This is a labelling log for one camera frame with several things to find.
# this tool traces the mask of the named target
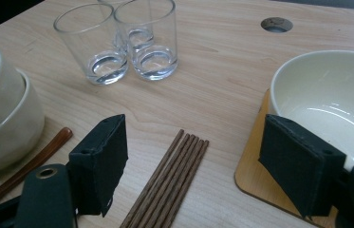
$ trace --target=stacked bowls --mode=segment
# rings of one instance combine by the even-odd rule
[[[44,112],[28,76],[0,53],[0,169],[24,157],[43,128]]]

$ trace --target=circular cutout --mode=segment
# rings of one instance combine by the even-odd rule
[[[48,179],[54,176],[58,170],[56,168],[46,168],[36,174],[38,179]]]
[[[270,32],[282,33],[292,29],[291,21],[281,17],[270,17],[262,21],[260,26]]]

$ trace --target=bundle of chopsticks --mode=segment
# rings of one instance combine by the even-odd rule
[[[170,227],[209,145],[179,130],[121,228]]]

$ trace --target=wood grain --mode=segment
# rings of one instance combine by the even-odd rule
[[[186,178],[179,183],[178,190],[176,191],[177,197],[173,200],[173,203],[167,204],[166,210],[168,210],[169,205],[172,205],[171,208],[169,209],[168,214],[162,214],[158,219],[159,222],[156,224],[156,227],[171,227],[174,218],[177,216],[177,211],[182,204],[182,200],[185,197],[186,193],[188,192],[189,186],[192,183],[192,180],[194,179],[195,172],[197,171],[198,167],[200,166],[200,162],[202,161],[204,157],[204,153],[206,152],[207,147],[209,146],[209,141],[201,141],[199,142],[200,144],[200,151],[198,152],[194,163],[190,167],[188,171],[188,175]]]
[[[0,25],[0,50],[30,78],[46,125],[37,154],[61,126],[74,137],[68,152],[102,119],[125,114],[128,156],[109,213],[80,217],[79,225],[120,227],[179,129],[211,142],[181,203],[174,227],[314,227],[243,193],[234,172],[271,78],[287,60],[322,49],[354,50],[354,9],[268,0],[176,0],[178,67],[159,82],[127,74],[94,86],[53,29],[56,16],[81,0],[45,0]],[[262,20],[279,16],[293,29],[273,33]],[[22,163],[0,172],[0,184]],[[6,199],[20,195],[21,185]]]
[[[159,203],[161,206],[158,206],[156,211],[152,214],[152,217],[147,224],[148,227],[163,227],[162,223],[170,213],[177,214],[177,211],[171,212],[171,207],[177,203],[177,200],[183,201],[183,198],[177,199],[177,195],[180,191],[184,190],[182,189],[182,184],[188,178],[188,174],[195,174],[196,171],[192,169],[192,166],[198,159],[200,159],[197,155],[202,148],[202,145],[203,140],[199,140],[195,143],[193,151],[189,156],[186,156],[187,160],[184,162],[184,165],[181,165],[178,168],[178,176],[173,177],[172,182],[168,185],[168,191],[162,196],[161,202]]]
[[[130,227],[140,227],[141,224],[146,222],[147,217],[150,216],[149,213],[153,210],[153,207],[157,206],[160,194],[167,187],[167,181],[169,181],[170,177],[172,178],[175,173],[176,167],[174,164],[180,164],[181,159],[187,153],[194,137],[195,136],[191,136],[189,134],[185,135],[186,141],[185,139],[182,141],[183,143],[179,145],[179,148],[169,160],[169,164],[171,165],[166,165],[164,170],[162,170],[161,175],[158,177],[152,191],[147,195],[141,208],[133,218]]]
[[[169,199],[169,196],[172,192],[176,191],[177,181],[181,178],[181,175],[183,174],[182,170],[187,165],[187,162],[194,159],[191,157],[191,155],[195,154],[194,150],[198,140],[198,137],[193,136],[193,140],[189,144],[189,147],[184,150],[184,153],[181,153],[181,159],[172,164],[172,170],[169,174],[166,175],[166,181],[162,184],[159,192],[156,193],[155,199],[151,202],[145,217],[139,224],[140,228],[154,227],[159,215],[161,213],[166,213],[163,208],[165,204],[173,202]]]
[[[125,220],[121,224],[122,227],[129,227],[133,216],[135,213],[138,211],[138,209],[141,207],[141,204],[143,200],[147,197],[148,193],[153,189],[153,186],[155,182],[157,181],[160,173],[164,169],[165,165],[168,163],[168,160],[170,157],[173,155],[175,148],[177,147],[180,138],[183,136],[183,129],[180,129],[179,132],[177,133],[176,137],[174,138],[173,142],[171,143],[170,147],[168,148],[167,152],[165,153],[164,157],[162,157],[161,162],[158,164],[155,172],[151,176],[150,180],[146,183],[144,186],[143,190],[141,191],[138,199],[136,200],[135,204],[133,204],[133,207],[130,209],[129,213],[127,214]],[[184,141],[182,141],[181,144],[185,144],[185,141],[187,141],[188,138],[186,137]]]

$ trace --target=table hole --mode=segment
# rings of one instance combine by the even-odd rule
[[[282,33],[291,30],[293,24],[285,18],[270,17],[263,20],[260,26],[266,31]]]

